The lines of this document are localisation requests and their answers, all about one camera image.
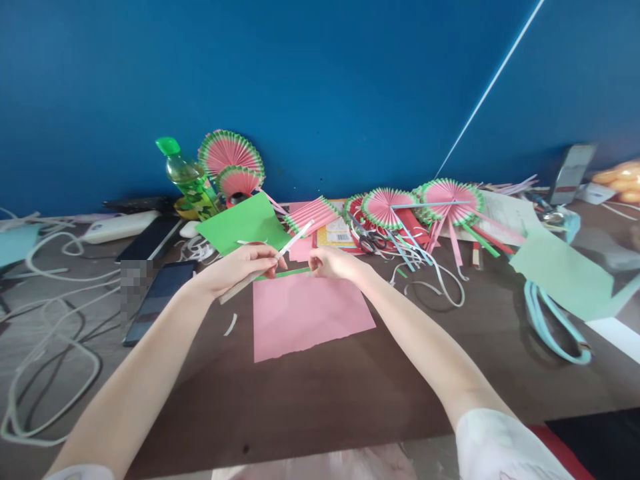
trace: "hand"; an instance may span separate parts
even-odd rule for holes
[[[347,279],[353,282],[362,271],[370,268],[366,263],[336,247],[311,250],[309,267],[314,277]]]
[[[264,276],[273,279],[278,265],[287,269],[284,258],[276,261],[277,254],[278,250],[269,245],[244,245],[202,270],[188,282],[189,288],[219,297],[253,272],[268,269]]]

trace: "green drink bottle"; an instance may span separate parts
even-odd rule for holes
[[[180,145],[172,137],[162,137],[155,143],[167,157],[169,180],[184,194],[200,220],[208,220],[222,212],[222,203],[202,166],[184,156]]]

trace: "computer mouse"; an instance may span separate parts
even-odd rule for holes
[[[194,238],[196,235],[198,235],[198,232],[195,228],[200,223],[201,222],[198,222],[197,220],[191,220],[187,222],[185,226],[180,229],[180,236],[182,238]]]

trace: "pink paper sheet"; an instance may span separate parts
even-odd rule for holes
[[[296,210],[300,210],[302,207],[304,207],[308,203],[310,202],[294,202],[289,205],[289,212],[293,213]],[[289,250],[290,261],[308,261],[309,260],[309,252],[313,248],[313,235],[310,235],[307,238],[300,239],[293,244],[293,246]]]
[[[348,280],[301,273],[253,283],[253,361],[278,358],[375,328]]]

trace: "blue cable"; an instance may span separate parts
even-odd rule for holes
[[[578,230],[580,230],[580,224],[580,215],[574,212],[566,212],[564,225],[565,228],[569,230],[565,236],[565,240],[568,244],[571,244],[576,234],[578,233]],[[545,343],[545,345],[552,350],[552,352],[554,352],[559,357],[564,358],[564,360],[575,363],[576,365],[586,365],[591,362],[591,358],[593,356],[593,354],[591,353],[591,347],[582,336],[582,334],[580,334],[580,332],[578,332],[578,330],[568,320],[562,310],[560,310],[560,308],[550,298],[550,296],[547,295],[547,292],[542,290],[535,283],[527,280],[527,282],[525,283],[525,298],[527,300],[527,308],[529,310],[529,314],[531,315],[533,328]],[[558,342],[556,342],[556,340],[553,338],[551,332],[549,331],[549,326],[547,325],[545,316],[542,313],[542,308],[540,308],[540,298],[542,298],[542,300],[548,306],[549,310],[551,310],[552,314],[554,314],[554,316],[558,319],[558,322],[560,322],[560,324],[567,330],[567,332],[569,332],[569,334],[575,340],[576,344],[578,345],[578,350],[580,350],[579,357],[574,357],[562,350],[560,345],[558,345]]]

